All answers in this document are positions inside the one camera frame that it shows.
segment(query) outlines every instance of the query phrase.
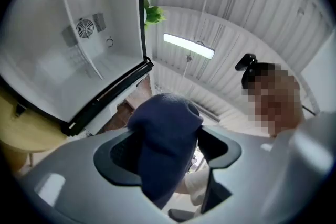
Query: fan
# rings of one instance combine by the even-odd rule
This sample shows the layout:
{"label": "fan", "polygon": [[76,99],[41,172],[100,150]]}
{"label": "fan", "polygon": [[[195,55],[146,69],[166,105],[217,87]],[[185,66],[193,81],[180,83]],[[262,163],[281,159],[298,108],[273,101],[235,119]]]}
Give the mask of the fan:
{"label": "fan", "polygon": [[81,38],[89,38],[89,36],[92,35],[94,28],[93,22],[84,19],[79,21],[76,30]]}

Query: vent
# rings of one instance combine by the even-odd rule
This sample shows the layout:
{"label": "vent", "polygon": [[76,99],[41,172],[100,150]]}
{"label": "vent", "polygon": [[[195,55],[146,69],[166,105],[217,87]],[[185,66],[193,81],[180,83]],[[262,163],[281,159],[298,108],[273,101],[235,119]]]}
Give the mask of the vent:
{"label": "vent", "polygon": [[79,21],[76,30],[81,38],[89,38],[93,34],[94,28],[93,22],[84,19]]}
{"label": "vent", "polygon": [[96,13],[93,15],[93,21],[96,26],[97,32],[105,30],[106,25],[103,17],[103,13]]}
{"label": "vent", "polygon": [[73,46],[77,45],[77,39],[75,37],[74,31],[72,31],[71,26],[68,26],[67,28],[65,28],[62,31],[62,36],[63,36],[63,39],[64,39],[65,43],[69,47],[73,47]]}

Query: refrigerator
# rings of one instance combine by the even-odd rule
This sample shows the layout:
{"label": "refrigerator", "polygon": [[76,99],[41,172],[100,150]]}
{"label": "refrigerator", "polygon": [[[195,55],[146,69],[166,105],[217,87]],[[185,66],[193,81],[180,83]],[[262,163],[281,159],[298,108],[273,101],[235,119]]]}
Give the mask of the refrigerator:
{"label": "refrigerator", "polygon": [[98,131],[153,67],[143,0],[12,0],[0,32],[2,80],[71,136]]}

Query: round yellow table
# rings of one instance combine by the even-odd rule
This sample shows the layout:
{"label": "round yellow table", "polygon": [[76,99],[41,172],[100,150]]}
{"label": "round yellow table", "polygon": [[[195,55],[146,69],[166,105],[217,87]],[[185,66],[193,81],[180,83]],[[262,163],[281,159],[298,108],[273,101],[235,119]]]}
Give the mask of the round yellow table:
{"label": "round yellow table", "polygon": [[29,155],[51,150],[67,138],[57,123],[27,109],[15,116],[17,101],[0,87],[0,141],[1,150],[12,171],[18,171]]}

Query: black hair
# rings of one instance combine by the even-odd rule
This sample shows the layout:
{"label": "black hair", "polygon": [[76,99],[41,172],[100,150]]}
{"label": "black hair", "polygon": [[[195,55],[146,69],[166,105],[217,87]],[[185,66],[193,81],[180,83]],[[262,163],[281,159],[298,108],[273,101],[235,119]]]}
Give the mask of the black hair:
{"label": "black hair", "polygon": [[237,71],[245,71],[242,77],[243,89],[249,90],[255,78],[265,76],[268,70],[275,70],[275,65],[268,62],[258,62],[254,54],[245,54],[236,65]]}

